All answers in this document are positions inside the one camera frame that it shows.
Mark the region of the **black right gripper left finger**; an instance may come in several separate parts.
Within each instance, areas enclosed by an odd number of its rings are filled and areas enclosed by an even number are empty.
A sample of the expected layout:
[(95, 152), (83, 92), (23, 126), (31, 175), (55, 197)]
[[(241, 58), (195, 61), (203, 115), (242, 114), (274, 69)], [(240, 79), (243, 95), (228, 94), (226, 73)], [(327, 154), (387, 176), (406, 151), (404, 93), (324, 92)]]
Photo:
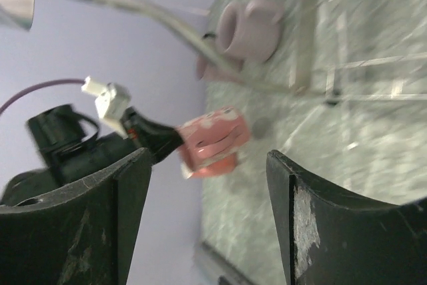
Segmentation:
[(125, 284), (151, 177), (138, 149), (52, 192), (1, 208), (2, 284)]

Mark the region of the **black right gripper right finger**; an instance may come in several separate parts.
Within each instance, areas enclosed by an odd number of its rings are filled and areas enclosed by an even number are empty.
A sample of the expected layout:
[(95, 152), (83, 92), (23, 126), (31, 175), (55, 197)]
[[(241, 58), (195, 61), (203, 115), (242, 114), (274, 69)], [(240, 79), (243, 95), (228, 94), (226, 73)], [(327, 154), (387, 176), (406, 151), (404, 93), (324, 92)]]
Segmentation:
[(425, 284), (426, 199), (361, 196), (268, 153), (266, 176), (288, 284)]

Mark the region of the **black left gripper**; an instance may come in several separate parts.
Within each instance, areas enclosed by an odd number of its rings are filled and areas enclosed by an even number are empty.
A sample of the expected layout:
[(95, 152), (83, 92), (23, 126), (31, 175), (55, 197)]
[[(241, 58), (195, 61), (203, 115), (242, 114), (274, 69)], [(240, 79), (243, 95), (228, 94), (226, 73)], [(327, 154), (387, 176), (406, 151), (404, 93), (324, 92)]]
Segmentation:
[(3, 195), (3, 205), (35, 205), (54, 195), (60, 204), (72, 202), (70, 186), (126, 158), (139, 148), (148, 149), (151, 164), (162, 162), (183, 139), (173, 127), (156, 123), (129, 107), (121, 119), (129, 138), (117, 133), (100, 136), (99, 124), (76, 112), (72, 105), (60, 105), (27, 120), (33, 141), (46, 167), (12, 178)]

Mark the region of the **red mug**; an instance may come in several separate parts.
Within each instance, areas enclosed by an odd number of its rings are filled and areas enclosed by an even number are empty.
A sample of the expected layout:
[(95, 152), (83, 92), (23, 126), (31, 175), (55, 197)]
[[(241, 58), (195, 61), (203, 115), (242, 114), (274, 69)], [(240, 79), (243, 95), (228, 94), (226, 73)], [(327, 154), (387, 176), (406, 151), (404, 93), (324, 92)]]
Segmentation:
[(176, 130), (183, 140), (178, 152), (192, 172), (236, 153), (251, 136), (243, 114), (233, 106), (187, 121)]

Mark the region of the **light purple mug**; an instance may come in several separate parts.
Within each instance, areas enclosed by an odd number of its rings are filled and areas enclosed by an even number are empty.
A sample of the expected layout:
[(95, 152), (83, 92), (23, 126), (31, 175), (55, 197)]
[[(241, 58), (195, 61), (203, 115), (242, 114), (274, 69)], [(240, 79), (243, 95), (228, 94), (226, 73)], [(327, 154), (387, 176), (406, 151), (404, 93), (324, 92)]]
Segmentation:
[(284, 6), (272, 0), (232, 1), (216, 29), (217, 50), (235, 59), (267, 61), (278, 47)]

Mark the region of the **salmon pink mug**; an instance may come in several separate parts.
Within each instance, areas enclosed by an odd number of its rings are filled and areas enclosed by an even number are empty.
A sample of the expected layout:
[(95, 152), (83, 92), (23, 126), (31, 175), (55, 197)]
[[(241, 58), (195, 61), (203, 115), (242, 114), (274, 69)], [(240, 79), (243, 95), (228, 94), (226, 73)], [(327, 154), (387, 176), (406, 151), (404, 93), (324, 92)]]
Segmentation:
[(184, 163), (181, 163), (181, 173), (185, 179), (190, 178), (210, 178), (228, 174), (237, 167), (238, 165), (238, 156), (237, 154), (232, 154), (222, 160), (214, 162), (204, 168), (201, 168), (197, 171), (191, 171), (190, 168)]

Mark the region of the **dark mauve mug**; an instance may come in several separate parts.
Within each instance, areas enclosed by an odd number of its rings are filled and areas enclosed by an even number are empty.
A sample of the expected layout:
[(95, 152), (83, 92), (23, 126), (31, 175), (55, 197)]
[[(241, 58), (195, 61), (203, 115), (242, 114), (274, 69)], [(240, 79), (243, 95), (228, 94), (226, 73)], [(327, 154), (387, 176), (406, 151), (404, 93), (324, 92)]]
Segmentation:
[(211, 64), (204, 56), (199, 55), (196, 60), (196, 76), (204, 81), (228, 81), (242, 83), (235, 75), (227, 75), (225, 71)]

